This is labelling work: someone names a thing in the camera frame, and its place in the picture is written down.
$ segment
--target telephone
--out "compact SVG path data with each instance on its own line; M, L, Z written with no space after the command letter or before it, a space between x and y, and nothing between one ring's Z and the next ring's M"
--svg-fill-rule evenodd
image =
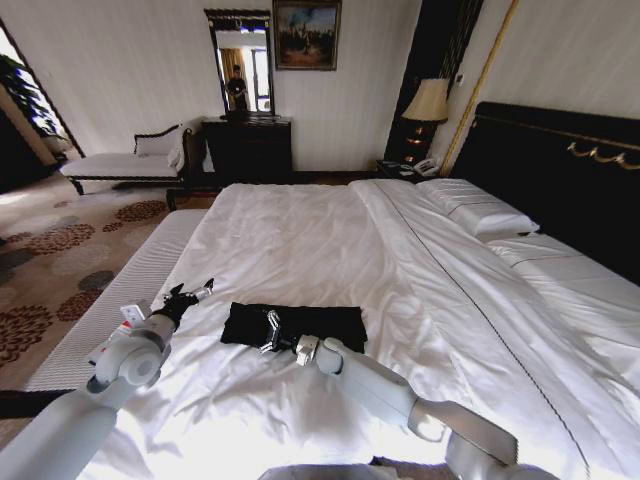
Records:
M439 168L433 158L425 158L413 166L413 169L423 177L434 177Z

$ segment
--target mirror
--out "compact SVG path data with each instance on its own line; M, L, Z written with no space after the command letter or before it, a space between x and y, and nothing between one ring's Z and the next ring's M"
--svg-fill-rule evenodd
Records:
M227 115L274 115L268 10L205 10Z

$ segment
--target wall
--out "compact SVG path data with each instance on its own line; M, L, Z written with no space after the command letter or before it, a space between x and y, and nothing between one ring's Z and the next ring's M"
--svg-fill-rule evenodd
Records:
M460 73L477 78L509 4L485 0ZM520 0L478 102L640 118L638 25L637 0ZM432 154L446 153L474 84L452 90Z
M224 113L203 8L271 0L3 0L0 15L86 154ZM420 0L343 2L335 72L274 72L293 117L295 167L360 170L380 158Z

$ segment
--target lamp shade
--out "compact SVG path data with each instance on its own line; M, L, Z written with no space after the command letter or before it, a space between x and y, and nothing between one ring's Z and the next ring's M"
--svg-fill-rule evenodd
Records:
M447 119L448 78L425 78L402 116L423 122Z

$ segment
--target green plant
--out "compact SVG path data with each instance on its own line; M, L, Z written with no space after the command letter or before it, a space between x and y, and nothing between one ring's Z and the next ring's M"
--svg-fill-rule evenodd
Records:
M56 135L56 127L51 111L38 104L38 87L29 82L24 73L29 73L26 67L7 55L0 54L0 81L4 85L13 101L22 111L29 123L41 137ZM35 121L42 119L44 126Z

